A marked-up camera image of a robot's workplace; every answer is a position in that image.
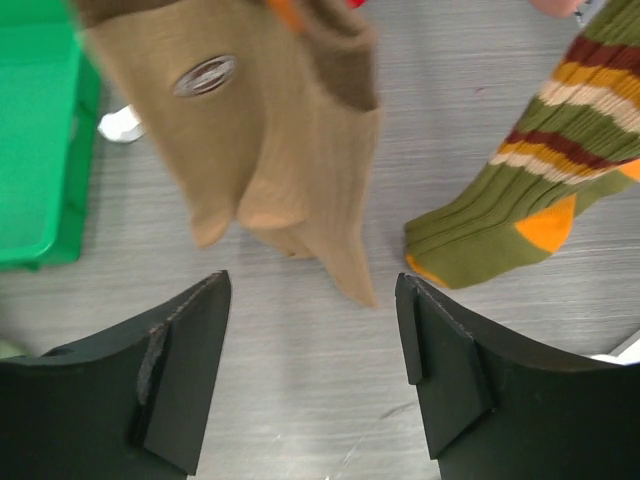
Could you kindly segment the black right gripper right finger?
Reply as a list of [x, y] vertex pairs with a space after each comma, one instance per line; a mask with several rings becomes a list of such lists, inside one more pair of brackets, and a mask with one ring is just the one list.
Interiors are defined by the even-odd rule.
[[395, 287], [408, 381], [444, 479], [635, 479], [639, 368], [569, 353], [422, 279]]

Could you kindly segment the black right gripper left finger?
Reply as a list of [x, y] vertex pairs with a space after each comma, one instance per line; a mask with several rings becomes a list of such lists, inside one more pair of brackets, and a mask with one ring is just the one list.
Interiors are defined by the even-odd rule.
[[1, 475], [184, 479], [198, 467], [232, 286], [170, 300], [40, 356], [1, 362]]

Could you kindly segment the tan sock brown cuff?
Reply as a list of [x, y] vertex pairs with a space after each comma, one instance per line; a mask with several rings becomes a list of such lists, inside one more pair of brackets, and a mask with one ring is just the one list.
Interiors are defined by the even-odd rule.
[[261, 2], [271, 130], [237, 218], [286, 255], [318, 259], [346, 297], [374, 307], [361, 229], [381, 123], [375, 32], [345, 1], [294, 1], [300, 33]]

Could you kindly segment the tan sock with oval patch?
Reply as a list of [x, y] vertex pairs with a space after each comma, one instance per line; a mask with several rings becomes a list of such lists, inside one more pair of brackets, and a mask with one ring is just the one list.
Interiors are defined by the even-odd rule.
[[260, 1], [74, 1], [101, 71], [179, 186], [195, 243], [233, 221], [265, 137]]

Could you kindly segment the orange clothespin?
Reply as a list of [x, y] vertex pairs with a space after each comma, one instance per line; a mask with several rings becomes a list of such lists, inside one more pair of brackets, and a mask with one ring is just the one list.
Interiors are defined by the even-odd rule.
[[292, 31], [304, 31], [304, 20], [293, 0], [266, 0], [266, 4]]

